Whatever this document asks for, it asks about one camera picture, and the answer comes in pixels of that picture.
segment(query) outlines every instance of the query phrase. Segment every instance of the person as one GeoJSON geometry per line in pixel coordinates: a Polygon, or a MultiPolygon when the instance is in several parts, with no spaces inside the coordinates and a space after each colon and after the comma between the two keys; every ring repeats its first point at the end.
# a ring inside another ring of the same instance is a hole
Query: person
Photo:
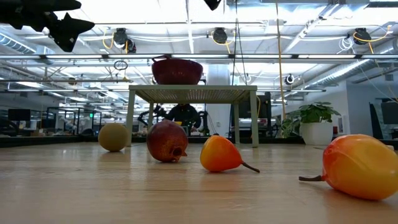
{"type": "Polygon", "coordinates": [[[194,123],[191,132],[197,131],[201,125],[201,119],[198,112],[189,104],[181,103],[177,106],[174,106],[165,116],[165,119],[179,121],[181,122],[181,126],[189,126],[189,123],[194,123]]]}

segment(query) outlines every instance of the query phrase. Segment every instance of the fluorescent light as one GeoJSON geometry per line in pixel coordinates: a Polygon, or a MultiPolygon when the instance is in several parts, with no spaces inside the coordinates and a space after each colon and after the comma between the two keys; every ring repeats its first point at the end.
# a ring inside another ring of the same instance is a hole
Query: fluorescent light
{"type": "Polygon", "coordinates": [[[0,55],[0,59],[40,59],[39,55],[0,55]]]}
{"type": "Polygon", "coordinates": [[[107,91],[107,90],[77,90],[79,92],[101,92],[101,91],[107,91]]]}
{"type": "Polygon", "coordinates": [[[143,58],[143,59],[148,59],[148,58],[154,58],[154,57],[159,57],[162,55],[154,55],[154,54],[112,54],[108,55],[109,58],[143,58]]]}
{"type": "Polygon", "coordinates": [[[57,97],[63,97],[61,94],[58,94],[58,93],[51,93],[50,92],[50,94],[53,95],[53,96],[57,96],[57,97]]]}
{"type": "Polygon", "coordinates": [[[29,86],[32,88],[42,88],[43,87],[43,85],[40,85],[40,84],[34,83],[34,82],[17,82],[17,84],[29,86]]]}
{"type": "Polygon", "coordinates": [[[48,59],[98,59],[102,55],[46,55],[48,59]]]}
{"type": "Polygon", "coordinates": [[[71,92],[74,90],[43,90],[43,91],[53,91],[53,92],[71,92]]]}
{"type": "Polygon", "coordinates": [[[173,58],[228,58],[227,54],[173,54],[173,58]]]}
{"type": "Polygon", "coordinates": [[[80,101],[80,102],[88,101],[86,98],[82,98],[82,97],[69,97],[69,99],[75,100],[75,101],[80,101]]]}
{"type": "Polygon", "coordinates": [[[7,90],[7,91],[14,91],[14,92],[38,92],[40,90],[30,90],[30,89],[15,89],[15,90],[7,90]]]}
{"type": "Polygon", "coordinates": [[[379,59],[379,58],[383,58],[383,59],[391,59],[391,58],[393,58],[393,59],[398,59],[398,55],[388,55],[388,54],[385,54],[385,55],[363,55],[361,58],[364,58],[364,59],[379,59]]]}
{"type": "MultiPolygon", "coordinates": [[[[235,57],[242,58],[242,55],[237,54],[235,57]]],[[[281,58],[291,58],[292,55],[282,54],[280,57],[281,58]]],[[[277,54],[244,54],[243,58],[274,58],[274,59],[278,59],[279,55],[277,55],[277,54]]]]}
{"type": "Polygon", "coordinates": [[[324,92],[326,90],[294,90],[296,93],[317,93],[317,92],[324,92]]]}
{"type": "Polygon", "coordinates": [[[337,58],[355,58],[355,55],[299,55],[298,58],[337,59],[337,58]]]}

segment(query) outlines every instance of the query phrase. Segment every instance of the wooden table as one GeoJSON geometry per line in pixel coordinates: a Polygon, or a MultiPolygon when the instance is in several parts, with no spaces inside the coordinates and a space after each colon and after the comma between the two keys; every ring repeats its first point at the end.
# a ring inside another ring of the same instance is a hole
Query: wooden table
{"type": "MultiPolygon", "coordinates": [[[[127,109],[127,130],[132,133],[132,120],[136,95],[149,103],[148,129],[152,126],[155,103],[208,103],[234,105],[235,128],[239,130],[239,103],[250,98],[252,146],[259,145],[257,123],[257,86],[226,85],[130,85],[127,109]]],[[[235,141],[239,144],[239,131],[235,141]]]]}

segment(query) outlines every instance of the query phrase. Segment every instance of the cable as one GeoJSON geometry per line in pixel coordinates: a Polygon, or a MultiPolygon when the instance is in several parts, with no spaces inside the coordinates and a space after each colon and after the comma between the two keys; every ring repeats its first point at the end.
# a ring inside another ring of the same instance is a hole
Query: cable
{"type": "MultiPolygon", "coordinates": [[[[278,7],[278,0],[275,0],[276,6],[276,16],[277,16],[277,25],[279,24],[279,7],[278,7]]],[[[283,119],[286,119],[286,112],[285,112],[285,96],[284,96],[284,89],[282,85],[282,49],[280,47],[280,30],[279,26],[277,27],[278,31],[278,55],[279,55],[279,85],[280,85],[280,96],[282,97],[282,115],[283,119]]]]}
{"type": "Polygon", "coordinates": [[[214,40],[213,34],[214,34],[214,31],[211,32],[211,39],[213,40],[213,42],[214,42],[215,44],[217,44],[217,45],[225,45],[225,46],[226,46],[226,49],[228,50],[228,53],[231,54],[231,51],[230,51],[230,49],[229,49],[229,44],[231,44],[232,42],[234,42],[234,40],[231,40],[229,43],[219,44],[219,43],[217,43],[217,42],[214,40]]]}
{"type": "Polygon", "coordinates": [[[387,37],[387,35],[388,35],[389,31],[390,31],[390,27],[391,27],[391,26],[387,26],[387,32],[386,32],[386,34],[385,34],[384,36],[382,36],[382,37],[376,39],[376,40],[363,40],[363,39],[360,39],[360,38],[358,38],[358,37],[355,36],[355,34],[357,34],[357,32],[355,32],[355,33],[353,34],[353,37],[354,37],[355,39],[357,39],[357,40],[362,41],[362,42],[376,42],[376,41],[382,40],[382,39],[384,39],[384,38],[387,37]]]}
{"type": "Polygon", "coordinates": [[[372,54],[374,54],[372,44],[370,42],[368,44],[369,44],[369,48],[371,49],[372,54]]]}
{"type": "Polygon", "coordinates": [[[398,103],[398,99],[392,99],[391,97],[387,96],[383,91],[381,91],[372,81],[371,79],[366,75],[365,71],[362,69],[361,67],[362,65],[359,65],[359,69],[362,71],[362,74],[366,77],[366,79],[368,80],[368,82],[379,92],[381,93],[383,96],[387,97],[388,99],[392,100],[395,103],[398,103]]]}
{"type": "Polygon", "coordinates": [[[111,42],[111,46],[110,46],[110,47],[108,47],[108,46],[105,44],[105,35],[106,35],[106,30],[104,31],[104,36],[103,36],[103,38],[102,38],[102,44],[104,45],[105,48],[111,49],[111,48],[113,47],[114,32],[112,33],[112,42],[111,42]]]}

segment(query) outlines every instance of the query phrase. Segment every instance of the pear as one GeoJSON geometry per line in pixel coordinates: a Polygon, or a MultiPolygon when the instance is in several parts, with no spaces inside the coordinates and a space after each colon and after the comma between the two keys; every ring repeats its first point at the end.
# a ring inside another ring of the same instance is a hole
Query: pear
{"type": "Polygon", "coordinates": [[[221,172],[243,165],[258,173],[260,171],[243,162],[238,149],[228,139],[222,136],[212,136],[203,145],[200,153],[200,163],[210,172],[221,172]]]}

